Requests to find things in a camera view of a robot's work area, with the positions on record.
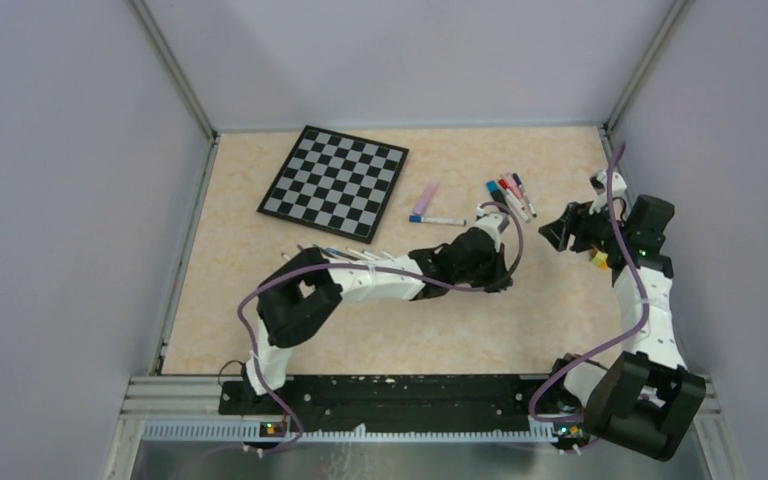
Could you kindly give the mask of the white marker blue cap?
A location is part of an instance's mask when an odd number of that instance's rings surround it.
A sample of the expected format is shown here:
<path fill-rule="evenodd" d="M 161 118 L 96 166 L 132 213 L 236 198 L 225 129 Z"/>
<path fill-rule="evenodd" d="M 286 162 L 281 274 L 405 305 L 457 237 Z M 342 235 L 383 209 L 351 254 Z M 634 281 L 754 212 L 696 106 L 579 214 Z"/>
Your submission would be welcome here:
<path fill-rule="evenodd" d="M 431 225 L 445 225 L 445 226 L 458 226 L 463 227 L 467 224 L 465 219 L 454 219 L 444 217 L 429 217 L 422 215 L 410 215 L 408 217 L 410 223 L 418 224 L 431 224 Z"/>

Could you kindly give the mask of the blue gel pen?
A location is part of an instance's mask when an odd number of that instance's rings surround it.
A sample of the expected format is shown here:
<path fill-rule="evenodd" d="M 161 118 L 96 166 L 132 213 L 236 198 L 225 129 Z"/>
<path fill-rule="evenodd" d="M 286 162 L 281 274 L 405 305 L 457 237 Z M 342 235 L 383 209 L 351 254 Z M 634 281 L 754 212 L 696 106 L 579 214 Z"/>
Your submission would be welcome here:
<path fill-rule="evenodd" d="M 326 248 L 326 253 L 328 253 L 331 256 L 334 256 L 335 258 L 342 258 L 347 260 L 354 260 L 355 258 L 351 255 L 348 255 L 344 252 L 341 252 L 339 250 L 333 249 L 333 248 Z"/>

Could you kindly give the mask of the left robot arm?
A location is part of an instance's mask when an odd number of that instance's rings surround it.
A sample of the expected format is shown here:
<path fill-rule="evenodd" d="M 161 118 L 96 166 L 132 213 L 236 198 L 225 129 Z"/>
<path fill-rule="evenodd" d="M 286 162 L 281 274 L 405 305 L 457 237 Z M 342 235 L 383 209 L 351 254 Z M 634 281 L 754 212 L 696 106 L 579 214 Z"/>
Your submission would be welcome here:
<path fill-rule="evenodd" d="M 504 244 L 472 227 L 450 243 L 381 260 L 331 259 L 310 247 L 287 261 L 248 294 L 258 322 L 242 373 L 243 401 L 257 413 L 279 404 L 294 349 L 310 340 L 343 304 L 378 299 L 430 300 L 448 292 L 501 292 L 513 283 Z"/>

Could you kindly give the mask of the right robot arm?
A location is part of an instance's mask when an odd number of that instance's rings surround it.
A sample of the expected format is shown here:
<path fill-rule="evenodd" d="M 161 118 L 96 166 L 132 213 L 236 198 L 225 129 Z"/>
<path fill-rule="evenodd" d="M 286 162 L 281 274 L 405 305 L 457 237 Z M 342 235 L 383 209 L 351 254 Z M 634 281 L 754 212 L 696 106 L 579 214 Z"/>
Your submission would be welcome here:
<path fill-rule="evenodd" d="M 674 335 L 674 269 L 661 252 L 674 214 L 672 203 L 649 195 L 625 219 L 608 205 L 571 202 L 539 229 L 559 252 L 605 255 L 624 330 L 610 367 L 584 355 L 557 360 L 545 385 L 549 404 L 560 412 L 580 405 L 577 420 L 587 434 L 662 462 L 674 456 L 706 394 Z"/>

